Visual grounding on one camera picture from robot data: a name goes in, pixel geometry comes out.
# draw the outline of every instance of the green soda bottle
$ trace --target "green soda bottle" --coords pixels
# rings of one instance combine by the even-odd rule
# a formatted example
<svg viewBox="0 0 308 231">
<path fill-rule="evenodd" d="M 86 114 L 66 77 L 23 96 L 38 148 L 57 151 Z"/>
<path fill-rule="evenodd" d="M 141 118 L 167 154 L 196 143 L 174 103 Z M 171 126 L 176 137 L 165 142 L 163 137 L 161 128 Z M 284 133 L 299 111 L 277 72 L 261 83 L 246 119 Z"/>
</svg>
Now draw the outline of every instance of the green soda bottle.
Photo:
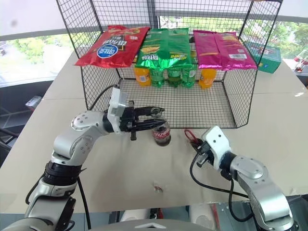
<svg viewBox="0 0 308 231">
<path fill-rule="evenodd" d="M 181 68 L 170 68 L 168 71 L 168 83 L 177 88 L 181 84 Z"/>
<path fill-rule="evenodd" d="M 182 69 L 182 85 L 191 88 L 196 81 L 197 59 L 192 57 L 192 66 Z"/>
<path fill-rule="evenodd" d="M 165 83 L 164 71 L 150 69 L 152 86 L 160 88 Z"/>
</svg>

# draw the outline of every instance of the tabletop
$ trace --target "tabletop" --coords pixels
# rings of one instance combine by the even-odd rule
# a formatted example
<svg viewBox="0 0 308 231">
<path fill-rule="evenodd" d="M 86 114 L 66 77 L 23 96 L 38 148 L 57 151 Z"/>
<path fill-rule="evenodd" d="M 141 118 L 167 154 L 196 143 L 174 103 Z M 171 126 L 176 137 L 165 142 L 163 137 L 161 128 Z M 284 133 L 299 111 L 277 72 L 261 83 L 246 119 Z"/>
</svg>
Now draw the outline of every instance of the tabletop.
<svg viewBox="0 0 308 231">
<path fill-rule="evenodd" d="M 26 194 L 50 160 L 54 139 L 86 108 L 76 60 L 72 54 L 0 169 L 1 213 L 25 212 Z M 307 104 L 306 88 L 283 62 L 274 74 L 258 72 L 248 125 L 224 130 L 233 152 L 263 162 L 286 195 L 308 193 L 302 175 L 307 165 Z M 205 130 L 193 132 L 200 136 Z M 136 141 L 130 141 L 130 134 L 99 138 L 80 175 L 90 212 L 227 201 L 226 193 L 194 183 L 189 166 L 195 153 L 182 129 L 172 129 L 171 136 L 166 147 L 158 146 L 150 131 L 138 132 Z M 211 166 L 195 168 L 194 173 L 202 182 L 230 188 Z M 155 192 L 154 185 L 163 192 Z M 237 183 L 235 190 L 243 192 Z M 75 212 L 83 212 L 78 190 L 73 197 Z"/>
</svg>

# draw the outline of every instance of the black cable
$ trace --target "black cable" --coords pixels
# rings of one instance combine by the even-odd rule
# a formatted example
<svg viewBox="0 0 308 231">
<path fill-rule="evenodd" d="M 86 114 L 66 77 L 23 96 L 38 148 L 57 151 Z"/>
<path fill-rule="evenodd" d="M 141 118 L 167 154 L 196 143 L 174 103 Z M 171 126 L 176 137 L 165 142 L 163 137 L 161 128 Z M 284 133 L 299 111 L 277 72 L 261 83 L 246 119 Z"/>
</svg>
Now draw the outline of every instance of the black cable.
<svg viewBox="0 0 308 231">
<path fill-rule="evenodd" d="M 73 220 L 70 220 L 69 223 L 72 225 L 68 227 L 65 231 L 70 231 L 75 226 L 75 222 Z"/>
<path fill-rule="evenodd" d="M 86 196 L 85 196 L 85 193 L 83 191 L 82 184 L 81 184 L 79 177 L 77 178 L 77 182 L 78 182 L 78 187 L 79 187 L 79 190 L 80 190 L 82 202 L 83 202 L 83 205 L 85 207 L 85 214 L 86 214 L 86 219 L 87 219 L 87 224 L 88 224 L 88 230 L 90 230 L 91 229 L 91 222 L 90 222 L 88 204 L 87 204 Z"/>
<path fill-rule="evenodd" d="M 117 84 L 113 84 L 113 85 L 110 85 L 108 87 L 106 87 L 97 97 L 96 99 L 94 100 L 94 103 L 91 105 L 91 107 L 89 108 L 89 110 L 92 110 L 93 107 L 95 106 L 95 104 L 97 103 L 97 101 L 101 98 L 101 96 L 110 88 L 112 87 L 117 87 Z"/>
<path fill-rule="evenodd" d="M 43 175 L 40 176 L 40 178 L 37 180 L 37 182 L 35 183 L 35 185 L 33 185 L 33 187 L 32 187 L 32 188 L 30 189 L 30 191 L 28 192 L 28 194 L 27 194 L 27 196 L 26 196 L 26 204 L 27 204 L 27 205 L 30 204 L 30 202 L 29 202 L 29 197 L 30 197 L 31 193 L 35 190 L 35 188 L 36 188 L 37 185 L 39 184 L 39 180 L 40 180 L 41 178 L 44 177 L 44 174 L 45 174 L 45 173 L 43 173 Z"/>
<path fill-rule="evenodd" d="M 237 220 L 238 222 L 245 222 L 245 221 L 248 221 L 250 218 L 253 217 L 253 213 L 250 213 L 247 217 L 245 218 L 238 218 L 234 212 L 233 212 L 233 209 L 232 209 L 232 194 L 233 194 L 233 188 L 234 188 L 234 181 L 233 179 L 231 179 L 231 188 L 230 188 L 230 193 L 229 193 L 229 209 L 230 209 L 230 213 L 232 215 L 232 217 Z"/>
<path fill-rule="evenodd" d="M 196 182 L 197 184 L 199 184 L 200 186 L 202 186 L 202 187 L 204 187 L 204 188 L 207 188 L 207 189 L 211 189 L 211 190 L 215 190 L 215 191 L 219 191 L 219 192 L 223 192 L 223 193 L 230 193 L 230 191 L 229 190 L 226 190 L 226 189 L 220 189 L 220 188 L 216 188 L 216 187 L 212 187 L 212 186 L 209 186 L 209 185 L 206 185 L 206 184 L 202 184 L 201 182 L 199 182 L 197 179 L 196 179 L 196 177 L 194 177 L 194 175 L 193 175 L 193 166 L 194 166 L 194 163 L 196 162 L 196 160 L 197 160 L 197 158 L 198 158 L 198 153 L 195 155 L 195 157 L 193 158 L 193 161 L 192 161 L 192 163 L 191 163 L 191 166 L 190 166 L 190 168 L 189 168 L 189 173 L 190 173 L 190 175 L 191 175 L 191 177 L 192 177 L 192 179 L 194 180 L 194 182 Z M 248 196 L 247 195 L 245 195 L 245 194 L 242 194 L 242 193 L 239 193 L 239 192 L 232 192 L 233 194 L 235 194 L 235 195 L 238 195 L 238 196 L 242 196 L 242 197 L 245 197 L 245 198 L 248 198 Z"/>
</svg>

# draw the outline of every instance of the red chip bag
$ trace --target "red chip bag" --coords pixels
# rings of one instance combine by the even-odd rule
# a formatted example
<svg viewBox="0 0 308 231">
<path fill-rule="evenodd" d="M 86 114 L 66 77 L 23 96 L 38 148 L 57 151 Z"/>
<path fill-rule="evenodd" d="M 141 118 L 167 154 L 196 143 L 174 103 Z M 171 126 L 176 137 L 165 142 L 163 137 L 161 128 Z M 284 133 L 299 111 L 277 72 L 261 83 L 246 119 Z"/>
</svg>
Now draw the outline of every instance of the red chip bag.
<svg viewBox="0 0 308 231">
<path fill-rule="evenodd" d="M 108 26 L 108 31 L 102 34 L 75 65 L 130 67 L 149 29 L 149 27 Z"/>
</svg>

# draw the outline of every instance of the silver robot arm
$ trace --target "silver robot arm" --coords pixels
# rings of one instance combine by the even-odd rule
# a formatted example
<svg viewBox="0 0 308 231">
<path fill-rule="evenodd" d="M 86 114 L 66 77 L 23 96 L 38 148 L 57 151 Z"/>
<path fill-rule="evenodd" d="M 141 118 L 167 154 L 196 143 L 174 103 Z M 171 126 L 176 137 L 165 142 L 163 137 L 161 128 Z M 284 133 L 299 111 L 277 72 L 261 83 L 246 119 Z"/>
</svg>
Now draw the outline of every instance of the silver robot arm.
<svg viewBox="0 0 308 231">
<path fill-rule="evenodd" d="M 248 194 L 251 208 L 261 228 L 285 231 L 293 226 L 294 220 L 286 197 L 273 182 L 264 164 L 233 154 L 227 137 L 217 126 L 210 128 L 201 139 L 206 149 L 201 164 L 205 158 L 209 159 L 214 169 L 221 171 L 222 176 L 231 175 L 238 181 Z"/>
<path fill-rule="evenodd" d="M 127 95 L 113 88 L 107 113 L 85 111 L 77 115 L 71 126 L 54 141 L 51 160 L 26 198 L 25 218 L 4 231 L 64 231 L 74 211 L 76 200 L 71 197 L 77 186 L 81 167 L 99 137 L 110 132 L 131 132 L 152 129 L 164 124 L 164 119 L 139 121 L 150 116 L 153 107 L 134 108 Z"/>
</svg>

